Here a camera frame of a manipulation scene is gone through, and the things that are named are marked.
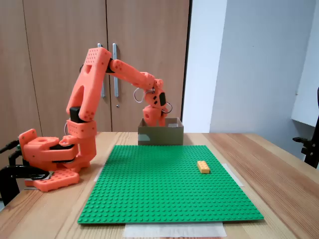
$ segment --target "wooden cabinet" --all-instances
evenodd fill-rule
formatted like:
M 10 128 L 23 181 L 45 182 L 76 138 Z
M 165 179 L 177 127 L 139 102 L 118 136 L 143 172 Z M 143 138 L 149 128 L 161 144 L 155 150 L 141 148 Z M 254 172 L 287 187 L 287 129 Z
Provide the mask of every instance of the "wooden cabinet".
M 1 1 L 0 72 L 0 147 L 30 128 L 41 135 L 20 0 Z M 13 152 L 0 155 L 0 169 L 8 165 L 7 156 Z
M 189 1 L 107 0 L 109 50 L 118 46 L 118 59 L 139 71 L 163 79 L 166 100 L 173 106 L 169 117 L 181 114 Z M 136 89 L 118 80 L 114 96 L 110 77 L 113 131 L 137 131 L 145 102 L 133 99 Z
M 66 106 L 89 48 L 107 46 L 105 0 L 24 1 L 34 87 L 43 136 L 62 137 Z M 109 78 L 95 120 L 111 131 Z
M 66 105 L 87 50 L 101 43 L 118 59 L 163 79 L 170 117 L 180 117 L 187 39 L 188 0 L 2 1 L 1 145 L 35 128 L 62 137 Z M 98 131 L 136 131 L 146 103 L 135 87 L 105 76 Z

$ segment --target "metal handle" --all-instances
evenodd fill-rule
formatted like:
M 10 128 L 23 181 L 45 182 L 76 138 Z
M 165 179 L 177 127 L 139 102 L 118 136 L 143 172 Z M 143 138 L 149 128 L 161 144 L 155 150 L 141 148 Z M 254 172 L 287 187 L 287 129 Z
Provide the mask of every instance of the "metal handle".
M 116 53 L 116 43 L 113 43 L 113 60 L 116 60 L 118 58 Z M 118 78 L 114 76 L 114 96 L 119 96 L 119 85 L 118 85 Z
M 105 97 L 104 79 L 103 79 L 103 83 L 102 83 L 101 97 L 102 97 L 102 98 Z

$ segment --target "tape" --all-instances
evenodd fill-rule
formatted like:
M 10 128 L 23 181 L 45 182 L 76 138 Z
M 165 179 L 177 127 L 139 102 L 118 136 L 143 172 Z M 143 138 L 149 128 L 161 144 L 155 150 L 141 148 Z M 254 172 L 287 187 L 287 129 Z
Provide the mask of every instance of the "tape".
M 139 134 L 138 135 L 139 141 L 150 141 L 150 137 L 147 134 Z

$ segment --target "yellow lego brick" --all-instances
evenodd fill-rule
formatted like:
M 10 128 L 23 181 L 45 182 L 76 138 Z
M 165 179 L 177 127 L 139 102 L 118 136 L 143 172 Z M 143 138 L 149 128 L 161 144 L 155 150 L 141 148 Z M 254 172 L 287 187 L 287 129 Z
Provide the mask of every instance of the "yellow lego brick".
M 210 169 L 205 161 L 197 161 L 200 173 L 210 173 Z

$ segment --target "open box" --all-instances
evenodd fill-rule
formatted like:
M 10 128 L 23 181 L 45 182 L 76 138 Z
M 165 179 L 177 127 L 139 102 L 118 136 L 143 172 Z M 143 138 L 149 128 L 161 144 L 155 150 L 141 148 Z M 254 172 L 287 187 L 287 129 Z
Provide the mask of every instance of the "open box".
M 184 126 L 179 118 L 166 118 L 165 127 L 150 127 L 142 119 L 139 145 L 183 145 Z

